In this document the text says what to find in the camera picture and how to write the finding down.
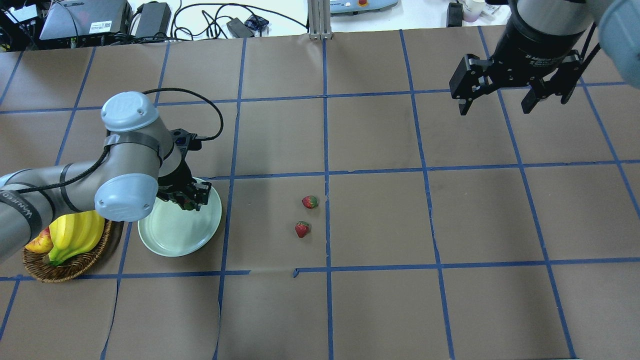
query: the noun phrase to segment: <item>wicker basket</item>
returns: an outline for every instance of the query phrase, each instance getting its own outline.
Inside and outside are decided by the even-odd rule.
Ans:
[[[104,231],[98,244],[91,251],[73,256],[60,266],[51,266],[43,263],[42,257],[44,254],[36,254],[25,248],[22,248],[22,263],[24,263],[29,275],[39,281],[56,283],[71,280],[82,275],[93,266],[108,245],[120,239],[123,227],[123,222],[105,221]]]

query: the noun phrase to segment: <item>bunch of bananas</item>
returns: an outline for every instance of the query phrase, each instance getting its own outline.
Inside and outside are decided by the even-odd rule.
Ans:
[[[104,218],[95,210],[63,215],[47,229],[25,248],[41,254],[48,252],[42,261],[59,266],[66,259],[91,251],[98,244],[104,230]]]

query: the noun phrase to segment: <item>black band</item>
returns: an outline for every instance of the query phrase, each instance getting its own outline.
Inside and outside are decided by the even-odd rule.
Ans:
[[[37,187],[34,184],[23,183],[23,182],[19,182],[19,183],[16,182],[16,183],[12,183],[12,184],[24,185],[24,186],[28,186],[30,188],[36,188]],[[51,222],[53,222],[54,220],[56,220],[58,218],[56,216],[56,205],[53,203],[53,200],[51,200],[51,198],[47,195],[47,193],[45,193],[43,190],[39,190],[38,192],[42,196],[44,196],[44,198],[47,199],[47,201],[49,202],[49,206],[51,207]]]
[[[42,218],[38,210],[28,202],[21,194],[13,190],[0,190],[0,202],[16,209],[29,224],[31,229],[30,239],[35,238],[42,230]]]
[[[71,165],[73,165],[73,163],[67,164],[67,166],[65,166],[65,168],[62,169],[62,172],[60,173],[60,182],[61,183],[63,183],[65,181],[65,178],[67,177],[67,171],[69,170]],[[62,199],[65,201],[65,204],[67,204],[69,209],[71,209],[74,213],[81,213],[82,212],[82,211],[80,211],[80,209],[78,209],[77,207],[75,207],[71,203],[71,200],[69,199],[69,196],[67,195],[67,187],[66,186],[62,186],[60,188],[60,193],[62,194]]]

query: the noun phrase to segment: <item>light blue device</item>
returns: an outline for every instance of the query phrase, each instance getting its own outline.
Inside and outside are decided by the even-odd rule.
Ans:
[[[331,14],[357,14],[394,7],[398,0],[331,0]]]

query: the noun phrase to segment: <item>round plate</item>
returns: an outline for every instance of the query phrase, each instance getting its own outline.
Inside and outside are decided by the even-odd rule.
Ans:
[[[222,217],[222,202],[211,187],[209,203],[200,211],[186,211],[158,198],[154,209],[138,221],[138,233],[145,246],[162,256],[183,256],[203,247],[216,232]]]

